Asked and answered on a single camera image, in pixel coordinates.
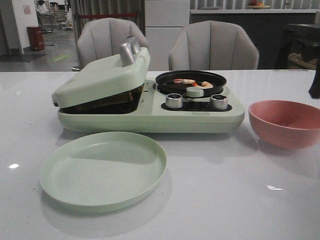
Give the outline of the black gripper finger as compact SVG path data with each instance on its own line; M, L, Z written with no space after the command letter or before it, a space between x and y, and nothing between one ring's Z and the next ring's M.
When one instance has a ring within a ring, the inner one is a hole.
M308 91L312 99L320 98L320 73L316 72L311 87Z

